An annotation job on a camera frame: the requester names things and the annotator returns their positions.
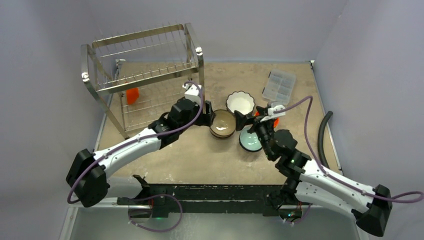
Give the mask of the brown speckled bowl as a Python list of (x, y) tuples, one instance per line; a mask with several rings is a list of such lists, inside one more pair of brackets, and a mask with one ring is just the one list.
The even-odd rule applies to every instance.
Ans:
[(214, 111), (215, 118), (209, 131), (221, 135), (227, 135), (236, 131), (236, 120), (232, 113), (225, 109), (217, 109)]

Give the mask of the white fluted bowl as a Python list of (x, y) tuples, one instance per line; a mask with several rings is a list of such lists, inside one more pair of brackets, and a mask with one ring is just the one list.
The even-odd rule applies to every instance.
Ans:
[(244, 91), (235, 91), (227, 96), (226, 108), (231, 112), (240, 112), (243, 115), (251, 114), (255, 107), (255, 99)]

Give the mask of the pale green bowl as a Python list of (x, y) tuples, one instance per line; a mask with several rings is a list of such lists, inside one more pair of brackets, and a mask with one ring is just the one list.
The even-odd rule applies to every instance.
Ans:
[(245, 127), (240, 131), (239, 145), (248, 152), (259, 152), (262, 150), (262, 145), (255, 132), (249, 133), (250, 127)]

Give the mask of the red-orange bowl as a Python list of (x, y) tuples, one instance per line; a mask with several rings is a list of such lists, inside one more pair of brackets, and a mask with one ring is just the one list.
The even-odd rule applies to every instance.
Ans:
[(127, 89), (125, 91), (125, 96), (126, 96), (127, 104), (133, 105), (134, 103), (137, 102), (137, 100), (140, 96), (139, 89), (137, 87)]
[[(261, 115), (261, 113), (259, 112), (259, 111), (256, 111), (255, 112), (255, 114), (253, 115), (254, 117), (258, 117), (258, 116), (260, 116)], [(275, 128), (277, 128), (277, 126), (278, 126), (278, 124), (279, 124), (279, 122), (280, 122), (280, 118), (279, 117), (277, 117), (277, 118), (274, 118), (273, 119), (273, 124), (272, 124), (272, 126), (273, 126), (273, 128), (275, 129)]]

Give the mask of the metal two-tier dish rack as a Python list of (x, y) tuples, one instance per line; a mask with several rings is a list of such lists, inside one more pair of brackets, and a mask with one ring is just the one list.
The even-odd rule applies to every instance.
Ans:
[[(80, 46), (81, 78), (123, 138), (145, 128), (184, 94), (203, 84), (204, 56), (190, 23), (168, 23), (96, 39)], [(127, 104), (126, 90), (139, 89)]]

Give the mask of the teal blue bowl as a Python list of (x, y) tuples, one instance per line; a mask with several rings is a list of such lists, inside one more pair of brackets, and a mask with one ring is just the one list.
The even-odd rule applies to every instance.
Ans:
[(227, 139), (227, 138), (231, 137), (231, 136), (234, 134), (234, 132), (231, 132), (231, 133), (229, 133), (229, 134), (224, 134), (224, 135), (222, 135), (222, 134), (218, 134), (218, 133), (216, 133), (216, 132), (214, 132), (214, 131), (210, 131), (210, 133), (211, 133), (214, 137), (216, 137), (217, 139)]

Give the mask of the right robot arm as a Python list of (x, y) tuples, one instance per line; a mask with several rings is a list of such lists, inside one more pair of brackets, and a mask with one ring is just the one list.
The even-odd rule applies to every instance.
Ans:
[(393, 205), (387, 200), (390, 190), (379, 184), (365, 185), (340, 175), (320, 161), (296, 148), (298, 142), (287, 129), (274, 130), (275, 119), (287, 111), (283, 105), (273, 102), (257, 107), (260, 115), (253, 116), (234, 111), (236, 130), (249, 125), (249, 132), (256, 133), (262, 150), (275, 168), (286, 176), (287, 186), (280, 196), (288, 204), (296, 200), (345, 214), (370, 235), (383, 237)]

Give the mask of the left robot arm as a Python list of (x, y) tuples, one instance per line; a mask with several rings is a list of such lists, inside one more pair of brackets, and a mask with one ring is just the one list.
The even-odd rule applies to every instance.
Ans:
[(108, 179), (119, 169), (149, 153), (174, 143), (189, 127), (211, 126), (215, 118), (212, 103), (205, 101), (205, 109), (185, 97), (172, 105), (141, 132), (112, 147), (90, 152), (80, 150), (65, 178), (70, 186), (66, 201), (82, 203), (86, 208), (106, 198)]

